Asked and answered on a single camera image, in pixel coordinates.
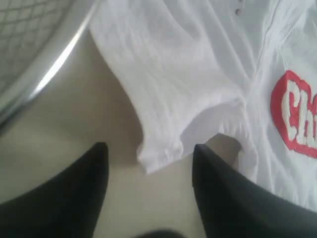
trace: beige floor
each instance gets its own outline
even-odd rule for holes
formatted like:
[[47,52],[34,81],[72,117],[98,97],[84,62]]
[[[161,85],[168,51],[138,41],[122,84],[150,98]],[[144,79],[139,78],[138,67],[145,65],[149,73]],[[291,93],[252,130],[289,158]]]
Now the beige floor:
[[[191,187],[191,156],[147,176],[135,150],[140,125],[118,81],[87,34],[53,82],[0,139],[0,202],[48,180],[96,141],[109,146],[110,176],[96,238],[172,228],[205,237]],[[216,136],[224,159],[239,145]]]

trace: metal rim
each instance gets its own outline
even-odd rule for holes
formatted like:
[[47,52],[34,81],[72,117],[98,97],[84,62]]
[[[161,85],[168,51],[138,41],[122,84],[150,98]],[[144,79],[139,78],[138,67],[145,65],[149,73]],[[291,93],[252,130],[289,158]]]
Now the metal rim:
[[98,0],[76,0],[67,16],[19,79],[0,96],[0,130],[29,104],[64,64],[97,8]]

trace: mesh basket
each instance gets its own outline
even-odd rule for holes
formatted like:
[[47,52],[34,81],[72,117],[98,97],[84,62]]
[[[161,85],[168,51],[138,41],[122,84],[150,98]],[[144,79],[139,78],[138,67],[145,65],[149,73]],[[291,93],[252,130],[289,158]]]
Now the mesh basket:
[[32,63],[74,0],[0,0],[0,93]]

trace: red logo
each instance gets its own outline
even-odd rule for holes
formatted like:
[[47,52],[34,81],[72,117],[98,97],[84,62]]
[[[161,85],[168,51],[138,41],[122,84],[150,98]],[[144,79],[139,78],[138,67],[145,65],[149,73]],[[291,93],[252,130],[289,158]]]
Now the red logo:
[[271,114],[290,150],[317,158],[317,97],[292,71],[286,71],[271,95]]

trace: white fabric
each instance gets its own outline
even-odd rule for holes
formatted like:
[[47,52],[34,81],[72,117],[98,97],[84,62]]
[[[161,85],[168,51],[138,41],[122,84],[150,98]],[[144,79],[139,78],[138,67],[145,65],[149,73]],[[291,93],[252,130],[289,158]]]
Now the white fabric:
[[140,119],[147,172],[220,132],[242,145],[239,172],[317,210],[317,159],[289,150],[270,112],[286,70],[317,93],[316,16],[314,0],[103,1],[91,32]]

